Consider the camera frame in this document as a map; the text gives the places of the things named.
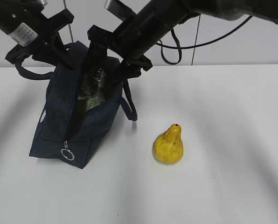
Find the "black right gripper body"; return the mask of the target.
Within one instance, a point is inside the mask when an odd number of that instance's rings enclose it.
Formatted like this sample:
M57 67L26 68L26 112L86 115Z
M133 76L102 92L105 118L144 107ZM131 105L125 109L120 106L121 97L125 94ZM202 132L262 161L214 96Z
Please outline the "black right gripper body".
M148 71L153 64L144 54L175 25L175 12L148 9L122 22L113 32L93 25L88 30L88 38Z

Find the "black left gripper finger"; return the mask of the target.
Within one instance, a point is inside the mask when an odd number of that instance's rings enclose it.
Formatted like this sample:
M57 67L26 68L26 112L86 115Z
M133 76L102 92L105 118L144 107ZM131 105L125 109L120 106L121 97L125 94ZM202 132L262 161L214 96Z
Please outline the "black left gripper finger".
M59 58L57 54L55 54L51 50L42 50L33 54L32 59L35 61L47 63L50 65L57 65L59 63Z
M63 41L58 32L52 35L50 40L50 46L59 61L61 61L63 64L65 64L71 69L74 68L74 63L72 62L67 52L67 48L63 44Z

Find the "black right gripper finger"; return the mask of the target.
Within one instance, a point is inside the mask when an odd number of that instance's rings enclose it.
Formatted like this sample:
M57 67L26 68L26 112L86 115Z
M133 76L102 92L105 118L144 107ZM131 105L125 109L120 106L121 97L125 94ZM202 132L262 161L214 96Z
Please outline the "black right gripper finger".
M82 77L94 66L107 57L107 48L95 41L91 41L82 62Z
M141 75L141 67L136 64L123 60L118 67L111 73L111 83L117 83Z

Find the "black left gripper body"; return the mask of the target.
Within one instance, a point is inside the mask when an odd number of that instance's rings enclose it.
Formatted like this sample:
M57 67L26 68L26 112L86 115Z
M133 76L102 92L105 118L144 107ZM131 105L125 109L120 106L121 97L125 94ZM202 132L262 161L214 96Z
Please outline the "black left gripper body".
M25 21L21 22L8 36L17 42L5 59L11 64L22 62L42 50L51 50L50 40L54 33L71 24L73 14L64 9L56 15L46 18L42 13L31 14L23 10Z

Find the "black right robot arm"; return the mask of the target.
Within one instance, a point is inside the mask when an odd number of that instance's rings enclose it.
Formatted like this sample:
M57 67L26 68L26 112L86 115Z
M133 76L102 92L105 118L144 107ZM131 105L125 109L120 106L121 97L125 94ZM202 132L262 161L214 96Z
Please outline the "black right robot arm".
M150 70L152 62L144 54L176 25L201 14L228 21L246 14L278 24L278 0L151 0L138 13L119 0L108 0L105 8L122 22L113 32L95 25L88 30L83 68L104 60L110 49L123 59L110 75L113 83Z

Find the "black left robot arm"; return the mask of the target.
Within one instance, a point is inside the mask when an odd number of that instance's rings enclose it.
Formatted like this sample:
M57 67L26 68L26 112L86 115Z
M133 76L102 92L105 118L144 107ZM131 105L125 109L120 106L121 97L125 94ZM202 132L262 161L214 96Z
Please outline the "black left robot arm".
M45 0L0 0L0 30L17 43L5 57L11 64L32 57L51 65L74 67L59 34L73 22L74 15L63 9L47 18L42 13L46 4Z

